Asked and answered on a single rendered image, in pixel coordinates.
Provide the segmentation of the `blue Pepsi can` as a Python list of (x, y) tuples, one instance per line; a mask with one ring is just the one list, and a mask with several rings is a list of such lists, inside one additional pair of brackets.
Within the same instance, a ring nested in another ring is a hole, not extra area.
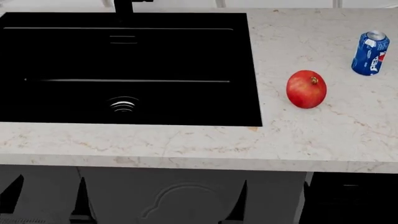
[(389, 38), (381, 31), (373, 30), (363, 33), (359, 38), (351, 64), (352, 70), (363, 76), (378, 74), (389, 44)]

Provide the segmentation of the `grey robot torso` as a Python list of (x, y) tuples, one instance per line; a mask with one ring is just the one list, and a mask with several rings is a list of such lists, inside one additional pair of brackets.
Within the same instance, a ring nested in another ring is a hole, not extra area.
[(306, 173), (0, 165), (0, 192), (18, 176), (16, 215), (51, 224), (69, 224), (82, 180), (98, 224), (218, 224), (243, 187), (244, 224), (295, 224)]

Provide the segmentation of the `black sink faucet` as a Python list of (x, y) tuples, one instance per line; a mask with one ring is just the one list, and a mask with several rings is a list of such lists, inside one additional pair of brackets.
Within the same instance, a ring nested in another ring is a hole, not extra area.
[(154, 0), (113, 0), (115, 13), (120, 21), (128, 20), (133, 15), (135, 2), (154, 2)]

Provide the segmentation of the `red pomegranate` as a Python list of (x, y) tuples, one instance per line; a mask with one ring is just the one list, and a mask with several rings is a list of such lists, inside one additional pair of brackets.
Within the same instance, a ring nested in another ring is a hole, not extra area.
[(287, 81), (287, 98), (298, 108), (317, 107), (325, 99), (326, 93), (327, 86), (324, 79), (312, 70), (299, 70)]

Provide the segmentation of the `black kitchen sink basin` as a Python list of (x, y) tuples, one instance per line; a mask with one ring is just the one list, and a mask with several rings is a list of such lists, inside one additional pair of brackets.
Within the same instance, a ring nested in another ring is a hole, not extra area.
[[(107, 100), (131, 96), (134, 112)], [(7, 12), (0, 121), (262, 126), (245, 13)]]

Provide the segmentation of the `sink drain strainer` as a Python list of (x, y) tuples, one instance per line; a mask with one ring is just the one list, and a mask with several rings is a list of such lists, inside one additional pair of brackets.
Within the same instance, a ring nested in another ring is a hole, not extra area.
[(107, 105), (113, 112), (134, 112), (140, 101), (131, 96), (117, 96), (107, 100)]

